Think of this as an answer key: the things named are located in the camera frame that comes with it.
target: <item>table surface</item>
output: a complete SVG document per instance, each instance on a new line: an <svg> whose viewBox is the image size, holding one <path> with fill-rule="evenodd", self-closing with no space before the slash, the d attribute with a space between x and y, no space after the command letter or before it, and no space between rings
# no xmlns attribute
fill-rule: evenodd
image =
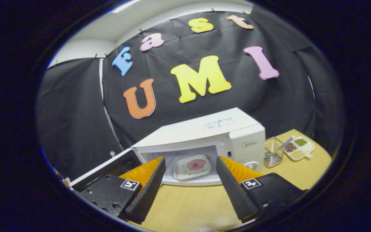
<svg viewBox="0 0 371 232"><path fill-rule="evenodd" d="M276 138L284 142L292 135L305 137L315 144L312 158L293 161L284 155L283 161L275 167L267 168L263 164L262 174L277 173L298 188L309 189L324 174L331 157L324 148L295 129ZM141 225L130 223L157 232L196 232L201 227L224 231L250 222L238 220L222 185L162 185L146 220Z"/></svg>

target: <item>metal utensil holder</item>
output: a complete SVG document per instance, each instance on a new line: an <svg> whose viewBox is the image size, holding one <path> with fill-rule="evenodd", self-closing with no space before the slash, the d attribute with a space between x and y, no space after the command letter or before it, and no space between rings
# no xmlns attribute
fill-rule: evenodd
<svg viewBox="0 0 371 232"><path fill-rule="evenodd" d="M283 144L276 137L271 137L265 141L264 165L268 168L280 164L283 160L284 147L278 149Z"/></svg>

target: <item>microwave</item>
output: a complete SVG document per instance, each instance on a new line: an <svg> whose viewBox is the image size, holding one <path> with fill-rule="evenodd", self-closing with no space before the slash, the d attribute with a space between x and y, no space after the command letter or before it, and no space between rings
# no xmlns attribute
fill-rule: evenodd
<svg viewBox="0 0 371 232"><path fill-rule="evenodd" d="M264 149L265 128L247 113L233 108L162 126L130 148L72 181L70 185L78 182L81 185L94 180L132 151L142 164L161 156L165 158L166 173L162 184L220 185L221 180L215 171L217 156L230 158L261 173ZM204 167L195 171L196 173L207 168L204 175L189 173L190 178L179 178L184 177L182 173L188 170L185 166L193 157L197 157L195 160L204 160Z"/></svg>

